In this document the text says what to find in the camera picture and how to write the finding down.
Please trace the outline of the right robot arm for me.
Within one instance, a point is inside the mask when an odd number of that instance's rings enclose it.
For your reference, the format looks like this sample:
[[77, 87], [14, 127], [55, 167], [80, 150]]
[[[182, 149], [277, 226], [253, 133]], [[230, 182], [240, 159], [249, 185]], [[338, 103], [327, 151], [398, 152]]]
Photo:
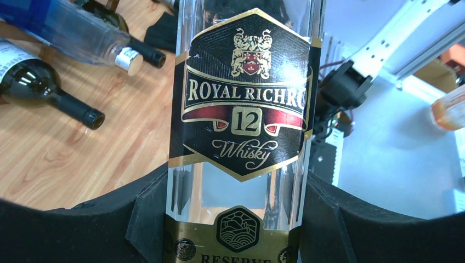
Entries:
[[331, 119], [340, 111], [352, 110], [366, 100], [366, 92], [393, 53], [427, 18], [443, 6], [457, 1], [407, 1], [359, 50], [335, 62], [318, 85], [315, 122]]

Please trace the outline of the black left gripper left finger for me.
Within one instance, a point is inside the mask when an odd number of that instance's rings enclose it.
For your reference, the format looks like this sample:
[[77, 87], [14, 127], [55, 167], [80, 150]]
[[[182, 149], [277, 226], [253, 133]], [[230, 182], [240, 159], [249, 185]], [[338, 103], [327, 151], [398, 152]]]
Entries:
[[167, 165], [71, 209], [1, 200], [1, 262], [162, 262]]

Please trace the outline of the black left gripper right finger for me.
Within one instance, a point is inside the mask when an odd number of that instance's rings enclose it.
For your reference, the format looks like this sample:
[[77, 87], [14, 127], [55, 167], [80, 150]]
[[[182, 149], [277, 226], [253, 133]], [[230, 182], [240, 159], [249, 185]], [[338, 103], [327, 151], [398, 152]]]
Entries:
[[399, 214], [309, 173], [300, 254], [303, 262], [464, 262], [464, 213]]

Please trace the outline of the clear whisky bottle black label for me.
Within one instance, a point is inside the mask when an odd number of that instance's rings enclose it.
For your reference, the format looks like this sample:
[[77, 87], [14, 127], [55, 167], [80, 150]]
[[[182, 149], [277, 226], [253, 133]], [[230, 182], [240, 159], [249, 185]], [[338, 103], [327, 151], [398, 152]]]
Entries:
[[297, 262], [325, 1], [180, 1], [164, 262]]

